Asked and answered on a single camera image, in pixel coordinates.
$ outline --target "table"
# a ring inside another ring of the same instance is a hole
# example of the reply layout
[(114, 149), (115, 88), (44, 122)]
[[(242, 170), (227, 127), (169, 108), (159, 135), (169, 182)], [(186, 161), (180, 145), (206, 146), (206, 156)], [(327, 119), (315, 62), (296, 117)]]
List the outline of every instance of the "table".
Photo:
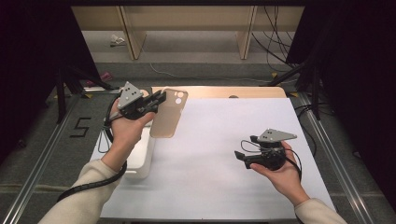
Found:
[[(290, 100), (282, 89), (186, 89), (191, 98), (177, 131), (173, 138), (156, 139), (149, 176), (124, 177), (105, 204), (101, 217), (161, 221), (294, 219), (290, 202), (268, 179), (247, 170), (233, 154), (234, 150), (241, 150), (241, 140), (248, 140), (252, 134), (260, 135), (266, 128), (298, 135), (288, 143), (302, 160), (303, 186), (309, 195), (333, 208)], [(239, 99), (225, 98), (229, 94), (238, 95)], [(98, 141), (97, 145), (105, 147), (106, 141)], [(95, 149), (92, 160), (101, 156)]]

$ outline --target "small white object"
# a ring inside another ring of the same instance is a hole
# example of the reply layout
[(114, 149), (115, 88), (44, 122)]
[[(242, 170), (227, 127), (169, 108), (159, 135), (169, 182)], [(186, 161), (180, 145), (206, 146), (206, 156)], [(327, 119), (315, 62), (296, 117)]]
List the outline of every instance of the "small white object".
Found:
[(155, 139), (149, 135), (150, 127), (145, 127), (142, 138), (134, 146), (131, 155), (127, 160), (126, 178), (146, 178), (149, 175), (152, 152), (155, 146)]
[(116, 35), (112, 35), (110, 38), (111, 38), (111, 43), (120, 44), (125, 41), (122, 37), (118, 37)]

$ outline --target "beige sleeve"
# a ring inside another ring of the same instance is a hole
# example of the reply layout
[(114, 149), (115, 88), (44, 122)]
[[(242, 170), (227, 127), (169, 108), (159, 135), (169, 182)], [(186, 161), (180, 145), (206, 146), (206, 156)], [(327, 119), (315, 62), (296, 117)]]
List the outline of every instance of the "beige sleeve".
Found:
[(304, 223), (346, 223), (336, 212), (319, 199), (310, 199), (295, 208), (296, 216)]
[[(82, 168), (73, 187), (105, 180), (115, 174), (101, 160), (90, 161)], [(103, 205), (119, 183), (118, 180), (100, 188), (84, 190), (69, 196), (56, 203), (39, 223), (96, 223)]]

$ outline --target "hand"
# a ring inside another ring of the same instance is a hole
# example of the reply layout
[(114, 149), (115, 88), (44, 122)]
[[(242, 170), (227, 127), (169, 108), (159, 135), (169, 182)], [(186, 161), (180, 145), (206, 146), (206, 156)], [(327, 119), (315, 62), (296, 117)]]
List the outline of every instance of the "hand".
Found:
[[(291, 146), (286, 142), (282, 142), (285, 149), (291, 149)], [(295, 162), (293, 153), (286, 150), (286, 156)], [(301, 186), (300, 178), (296, 168), (288, 161), (278, 170), (270, 171), (262, 165), (252, 163), (250, 168), (257, 173), (266, 176), (274, 185), (279, 193), (285, 195), (294, 206), (305, 202), (309, 196)]]
[[(110, 114), (120, 112), (117, 109), (119, 100), (117, 99), (114, 102)], [(114, 119), (111, 122), (111, 130), (114, 136), (113, 144), (107, 154), (102, 158), (102, 162), (118, 172), (128, 159), (132, 149), (134, 149), (134, 145), (140, 140), (143, 128), (154, 119), (154, 115), (153, 112), (150, 112), (137, 120), (126, 118)]]

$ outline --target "cable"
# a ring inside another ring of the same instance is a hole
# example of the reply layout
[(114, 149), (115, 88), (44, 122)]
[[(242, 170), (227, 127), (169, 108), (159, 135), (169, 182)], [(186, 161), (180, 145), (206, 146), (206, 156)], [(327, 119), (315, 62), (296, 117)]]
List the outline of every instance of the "cable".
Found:
[(291, 38), (289, 32), (286, 32), (286, 34), (289, 36), (290, 40), (293, 41), (293, 38)]
[[(119, 94), (117, 94), (117, 96), (114, 98), (114, 100), (111, 102), (111, 104), (108, 106), (107, 112), (106, 112), (106, 117), (105, 117), (105, 125), (104, 125), (104, 129), (102, 130), (102, 132), (105, 132), (107, 135), (108, 140), (110, 140), (111, 142), (113, 142), (113, 135), (110, 131), (110, 124), (111, 124), (111, 120), (109, 120), (110, 117), (110, 112), (111, 112), (111, 108), (114, 105), (114, 102), (120, 97)], [(126, 172), (126, 169), (128, 167), (127, 162), (125, 161), (125, 163), (122, 165), (121, 170), (116, 174), (111, 176), (108, 179), (105, 180), (101, 180), (101, 181), (96, 181), (96, 182), (92, 182), (89, 184), (83, 184), (83, 185), (79, 185), (76, 187), (73, 187), (71, 189), (68, 189), (67, 191), (65, 191), (64, 193), (62, 193), (57, 202), (60, 202), (61, 200), (69, 197), (70, 195), (73, 195), (75, 193), (81, 192), (83, 190), (87, 190), (87, 189), (96, 189), (96, 188), (100, 188), (102, 186), (105, 185), (109, 185), (115, 181), (117, 181), (118, 179), (120, 179)]]
[[(140, 46), (140, 48), (142, 49), (142, 52), (146, 52), (146, 51), (144, 50), (143, 46)], [(266, 81), (266, 80), (259, 80), (259, 79), (254, 79), (254, 78), (183, 77), (183, 76), (176, 76), (176, 75), (171, 74), (171, 73), (168, 73), (168, 72), (158, 71), (157, 69), (154, 68), (154, 66), (153, 66), (152, 63), (149, 63), (149, 65), (150, 65), (151, 69), (152, 69), (155, 73), (162, 74), (162, 75), (167, 75), (167, 76), (169, 76), (169, 77), (176, 77), (176, 78), (195, 78), (195, 79), (201, 79), (201, 80), (222, 79), (222, 80), (231, 80), (231, 81), (257, 81), (257, 82), (264, 82), (264, 83), (270, 83), (270, 82), (273, 81), (273, 80), (268, 80), (268, 81)], [(276, 70), (275, 68), (273, 68), (273, 67), (271, 66), (271, 64), (269, 64), (269, 65), (270, 65), (270, 67), (271, 67), (273, 70), (275, 70), (275, 71), (278, 71), (278, 72), (287, 72), (287, 71)], [(296, 80), (297, 80), (297, 79), (291, 80), (291, 81), (288, 81), (288, 82), (282, 82), (282, 83), (290, 83), (290, 82), (293, 82), (293, 81), (296, 81)]]
[[(259, 148), (260, 150), (258, 150), (258, 151), (246, 150), (246, 149), (243, 147), (243, 143), (249, 143), (249, 144), (251, 144), (251, 145), (253, 145), (253, 146)], [(263, 153), (263, 152), (270, 152), (270, 151), (273, 151), (272, 149), (269, 149), (269, 148), (264, 148), (264, 147), (261, 147), (261, 146), (257, 146), (256, 144), (254, 144), (254, 143), (252, 143), (252, 142), (250, 142), (250, 141), (247, 141), (247, 140), (242, 140), (242, 141), (241, 141), (241, 148), (242, 148), (244, 151), (246, 151), (246, 152), (251, 152), (251, 153)], [(289, 159), (286, 155), (283, 155), (283, 154), (278, 153), (278, 152), (274, 152), (274, 155), (281, 156), (283, 159), (285, 159), (286, 161), (290, 162), (291, 165), (293, 165), (294, 168), (297, 170), (298, 176), (299, 176), (300, 181), (301, 181), (301, 179), (303, 178), (303, 165), (301, 164), (301, 159), (300, 159), (300, 157), (299, 157), (298, 154), (297, 154), (295, 151), (293, 151), (292, 149), (285, 148), (285, 150), (291, 151), (294, 155), (296, 155), (300, 167), (296, 164), (296, 162), (294, 162), (294, 161), (292, 161), (291, 159)]]
[[(270, 43), (271, 43), (271, 41), (274, 41), (274, 42), (278, 43), (279, 48), (280, 48), (280, 51), (282, 52), (283, 57), (285, 57), (285, 61), (286, 61), (287, 57), (286, 57), (284, 51), (285, 51), (285, 52), (287, 53), (287, 55), (289, 56), (289, 51), (286, 49), (286, 46), (288, 46), (288, 45), (286, 45), (286, 44), (283, 43), (282, 39), (281, 39), (280, 36), (279, 36), (278, 30), (277, 30), (277, 16), (278, 16), (278, 13), (279, 13), (279, 6), (274, 7), (274, 14), (275, 14), (275, 16), (274, 16), (274, 23), (273, 23), (273, 21), (271, 20), (269, 14), (268, 14), (268, 11), (267, 11), (267, 9), (266, 9), (266, 7), (264, 7), (264, 11), (265, 11), (265, 14), (267, 15), (267, 18), (268, 18), (268, 20), (269, 20), (269, 22), (271, 23), (271, 26), (272, 26), (272, 28), (273, 28), (273, 33), (272, 33), (271, 37), (269, 37), (266, 33), (264, 33), (264, 34), (265, 34), (267, 37), (270, 38)], [(274, 34), (276, 35), (277, 41), (275, 41), (275, 40), (273, 39)], [(291, 38), (290, 34), (289, 34), (288, 32), (286, 32), (286, 34), (289, 36), (290, 40), (292, 41), (292, 38)]]
[(109, 144), (109, 142), (108, 142), (108, 138), (107, 138), (107, 136), (105, 136), (105, 139), (106, 139), (106, 143), (107, 143), (107, 150), (106, 151), (101, 151), (100, 150), (100, 146), (101, 146), (101, 142), (102, 142), (102, 135), (104, 135), (104, 134), (106, 134), (105, 133), (105, 126), (102, 128), (102, 130), (100, 131), (100, 134), (99, 134), (99, 145), (98, 145), (98, 152), (99, 153), (107, 153), (108, 152), (108, 150), (110, 149), (110, 144)]
[(315, 141), (315, 138), (311, 135), (311, 133), (309, 133), (309, 131), (305, 128), (305, 126), (301, 123), (301, 116), (303, 115), (303, 113), (309, 111), (312, 109), (313, 105), (300, 105), (294, 108), (294, 110), (298, 110), (300, 108), (303, 108), (302, 111), (300, 111), (300, 113), (297, 116), (297, 120), (300, 122), (301, 127), (303, 128), (304, 132), (309, 136), (309, 138), (311, 138), (312, 143), (314, 144), (314, 151), (312, 152), (313, 157), (315, 157), (317, 155), (317, 151), (318, 151), (318, 146), (317, 146), (317, 142)]
[(258, 82), (272, 82), (272, 81), (265, 81), (265, 80), (259, 80), (259, 79), (253, 79), (253, 78), (227, 78), (227, 77), (183, 77), (183, 76), (176, 76), (173, 75), (171, 73), (167, 73), (167, 72), (161, 72), (161, 71), (157, 71), (152, 63), (149, 64), (151, 66), (151, 69), (158, 73), (158, 74), (164, 74), (164, 75), (168, 75), (170, 77), (177, 77), (177, 78), (195, 78), (195, 79), (202, 79), (202, 80), (209, 80), (209, 79), (225, 79), (225, 80), (231, 80), (231, 81), (241, 81), (241, 80), (248, 80), (248, 81), (258, 81)]
[(256, 40), (256, 42), (260, 45), (260, 47), (262, 47), (265, 51), (267, 51), (267, 53), (271, 54), (272, 56), (274, 56), (275, 58), (277, 58), (278, 60), (280, 60), (282, 63), (284, 63), (285, 65), (288, 65), (289, 67), (293, 68), (292, 65), (286, 63), (285, 60), (279, 58), (278, 56), (276, 56), (271, 50), (269, 50), (268, 48), (266, 48), (257, 38), (256, 36), (252, 33), (251, 34), (253, 36), (253, 38)]
[[(268, 39), (271, 39), (271, 37), (268, 36), (265, 32), (262, 32), (262, 33), (263, 33)], [(287, 45), (287, 44), (284, 44), (284, 43), (280, 43), (280, 42), (278, 42), (278, 41), (276, 41), (276, 40), (274, 40), (274, 39), (272, 39), (272, 41), (275, 42), (275, 43), (277, 43), (277, 44), (281, 44), (281, 45), (283, 45), (283, 46), (290, 47), (290, 45)]]

